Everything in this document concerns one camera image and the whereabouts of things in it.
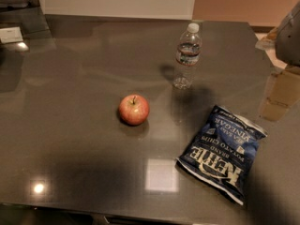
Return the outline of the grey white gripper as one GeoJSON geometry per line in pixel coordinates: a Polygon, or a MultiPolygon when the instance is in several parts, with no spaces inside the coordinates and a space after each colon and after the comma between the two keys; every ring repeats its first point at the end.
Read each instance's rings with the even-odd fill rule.
{"type": "Polygon", "coordinates": [[[300,1],[277,28],[276,57],[292,66],[300,66],[300,1]]]}

